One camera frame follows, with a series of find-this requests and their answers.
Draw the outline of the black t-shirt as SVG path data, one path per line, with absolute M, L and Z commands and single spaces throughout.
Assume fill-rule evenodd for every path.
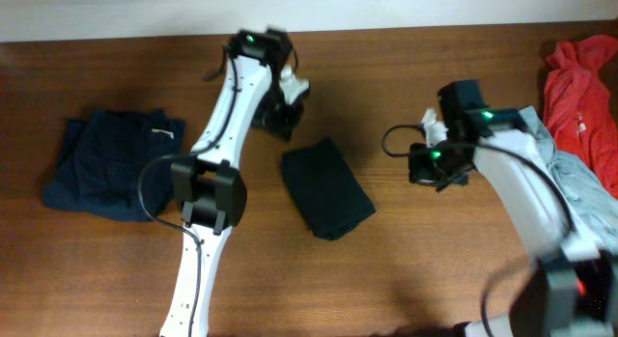
M 318 239 L 340 239 L 376 212 L 328 137 L 283 154 L 280 171 L 295 206 Z

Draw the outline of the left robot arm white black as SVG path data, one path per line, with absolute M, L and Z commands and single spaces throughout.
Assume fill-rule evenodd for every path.
M 246 135 L 257 128 L 290 140 L 310 93 L 309 81 L 295 74 L 297 54 L 283 30 L 240 30 L 224 51 L 225 81 L 209 123 L 189 154 L 170 161 L 183 251 L 163 337 L 208 335 L 218 264 L 246 208 L 239 170 Z

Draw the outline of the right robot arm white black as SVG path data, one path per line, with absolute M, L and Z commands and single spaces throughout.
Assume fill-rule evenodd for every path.
M 475 80 L 437 93 L 409 149 L 409 179 L 441 191 L 470 171 L 491 184 L 526 251 L 531 276 L 508 313 L 459 327 L 461 336 L 614 336 L 617 253 L 578 219 L 541 159 L 520 112 L 489 108 Z

